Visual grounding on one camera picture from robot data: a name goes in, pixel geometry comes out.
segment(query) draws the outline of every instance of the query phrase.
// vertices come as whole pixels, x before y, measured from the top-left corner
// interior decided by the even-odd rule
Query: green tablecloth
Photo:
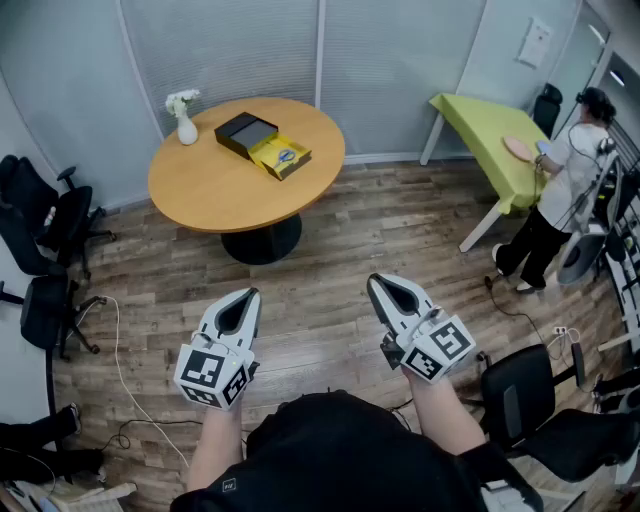
[[[439,94],[430,103],[455,128],[500,196],[500,213],[511,206],[527,208],[540,196],[546,178],[534,164],[514,157],[502,142],[511,135],[538,155],[536,142],[547,137],[522,110],[454,94]]]

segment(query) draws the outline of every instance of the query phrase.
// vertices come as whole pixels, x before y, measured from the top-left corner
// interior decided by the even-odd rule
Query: round wooden table
[[[214,129],[242,112],[278,126],[311,150],[311,160],[279,181],[216,141]],[[156,152],[149,193],[171,220],[198,231],[221,233],[231,256],[250,265],[277,261],[298,243],[298,212],[336,179],[344,139],[326,114],[294,100],[248,98],[213,107],[193,118],[199,138],[183,146],[174,131]]]

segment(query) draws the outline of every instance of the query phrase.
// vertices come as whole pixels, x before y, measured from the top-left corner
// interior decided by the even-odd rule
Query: black table base
[[[241,263],[267,265],[289,254],[300,240],[301,233],[302,220],[296,214],[264,228],[223,233],[222,245]]]

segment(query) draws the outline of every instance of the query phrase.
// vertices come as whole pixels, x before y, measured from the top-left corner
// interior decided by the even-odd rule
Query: table top
[[[278,126],[311,150],[311,160],[279,181],[216,141],[214,129],[242,112]],[[247,231],[286,219],[316,201],[344,162],[338,126],[314,107],[282,98],[230,101],[194,116],[198,140],[169,135],[151,162],[149,193],[174,222],[213,233]]]
[[[542,173],[534,181],[535,165],[523,162],[505,147],[502,137],[511,135],[526,144],[535,156],[536,142],[549,142],[526,112],[454,94],[439,94],[430,102],[456,129],[491,185],[500,196],[500,212],[511,206],[527,208],[540,196],[546,183]]]

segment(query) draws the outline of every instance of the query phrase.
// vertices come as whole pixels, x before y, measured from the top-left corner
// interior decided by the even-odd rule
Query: white flower
[[[165,102],[167,112],[176,117],[186,114],[189,103],[198,96],[200,96],[200,91],[198,89],[187,89],[186,91],[169,94],[169,96],[167,96],[167,101]]]

